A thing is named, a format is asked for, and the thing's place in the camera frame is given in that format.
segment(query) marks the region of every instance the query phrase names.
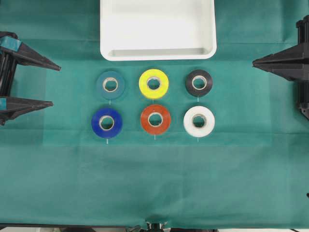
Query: electrical tape roll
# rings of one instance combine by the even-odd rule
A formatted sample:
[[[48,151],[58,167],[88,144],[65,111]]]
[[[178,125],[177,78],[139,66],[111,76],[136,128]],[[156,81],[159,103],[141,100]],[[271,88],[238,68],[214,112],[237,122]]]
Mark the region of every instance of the electrical tape roll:
[[[148,82],[151,79],[156,79],[160,85],[157,89],[151,89]],[[169,79],[164,72],[159,69],[149,69],[145,71],[139,80],[141,93],[148,99],[156,100],[162,98],[169,89]]]
[[[203,88],[197,88],[194,86],[194,81],[196,79],[203,80]],[[212,88],[212,77],[205,70],[194,70],[187,76],[185,80],[185,87],[191,95],[195,97],[203,97],[208,94]]]
[[[113,125],[110,129],[104,129],[102,127],[102,121],[104,118],[110,117],[113,120]],[[105,139],[110,139],[118,135],[122,129],[122,118],[121,115],[112,108],[104,108],[98,110],[92,117],[91,120],[93,132]]]
[[[106,84],[109,81],[116,82],[116,88],[109,91]],[[108,100],[119,98],[125,91],[125,80],[118,72],[108,71],[102,73],[97,79],[97,93]]]
[[[204,119],[204,125],[199,128],[193,123],[193,119],[200,116]],[[215,126],[215,118],[213,113],[204,106],[195,106],[189,109],[183,118],[185,130],[193,137],[201,138],[209,135]]]
[[[158,126],[153,126],[150,123],[150,117],[153,114],[159,114],[162,122]],[[152,135],[160,135],[166,132],[171,123],[170,113],[162,105],[150,105],[145,108],[140,116],[140,123],[143,129]]]

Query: fabric surface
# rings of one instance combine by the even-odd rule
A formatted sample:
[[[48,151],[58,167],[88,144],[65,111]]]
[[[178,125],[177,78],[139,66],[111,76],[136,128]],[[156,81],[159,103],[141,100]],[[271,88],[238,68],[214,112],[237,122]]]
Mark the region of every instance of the fabric surface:
[[[98,0],[2,0],[0,30],[12,31],[60,72],[18,66],[11,95],[54,106],[0,128],[0,223],[145,225],[182,228],[309,227],[309,122],[295,108],[295,85],[252,61],[297,42],[308,0],[217,0],[218,50],[209,60],[111,62],[99,52]],[[140,126],[152,104],[138,80],[163,70],[170,85],[155,103],[169,109],[169,131]],[[185,77],[205,69],[213,89],[199,99]],[[123,130],[91,129],[109,104],[96,95],[108,70],[126,81],[111,102]],[[211,109],[214,132],[197,141],[183,127],[192,106]]]

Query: orange tape roll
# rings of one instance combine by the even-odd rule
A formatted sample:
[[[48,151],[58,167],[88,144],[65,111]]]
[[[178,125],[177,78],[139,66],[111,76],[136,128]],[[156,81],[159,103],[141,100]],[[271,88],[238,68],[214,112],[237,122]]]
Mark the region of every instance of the orange tape roll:
[[[152,125],[150,123],[150,117],[152,115],[159,115],[161,117],[161,123],[158,125]],[[150,105],[145,108],[140,116],[140,123],[143,129],[152,135],[160,135],[166,132],[170,126],[171,117],[169,111],[162,105]]]

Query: white tray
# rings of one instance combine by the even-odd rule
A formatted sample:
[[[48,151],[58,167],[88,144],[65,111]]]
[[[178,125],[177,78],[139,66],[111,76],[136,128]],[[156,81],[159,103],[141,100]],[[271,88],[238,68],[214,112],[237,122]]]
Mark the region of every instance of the white tray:
[[[214,0],[100,0],[100,37],[108,60],[208,59]]]

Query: tape roll hole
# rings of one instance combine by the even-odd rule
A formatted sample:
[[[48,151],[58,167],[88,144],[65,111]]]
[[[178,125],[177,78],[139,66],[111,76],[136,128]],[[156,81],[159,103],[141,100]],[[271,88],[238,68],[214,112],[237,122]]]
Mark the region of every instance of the tape roll hole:
[[[147,86],[151,90],[156,90],[160,87],[160,79],[156,76],[152,76],[147,80]]]
[[[111,116],[102,116],[99,125],[102,130],[110,131],[114,127],[115,121]]]
[[[207,123],[207,119],[205,118],[205,116],[197,114],[193,116],[192,119],[192,124],[196,127],[196,128],[203,128],[206,126]]]
[[[192,79],[192,86],[197,90],[202,90],[207,86],[207,80],[204,76],[198,75]]]
[[[152,113],[148,116],[148,122],[152,127],[159,127],[163,123],[163,116],[160,113]]]
[[[113,77],[108,77],[103,81],[103,89],[112,93],[118,89],[118,81]]]

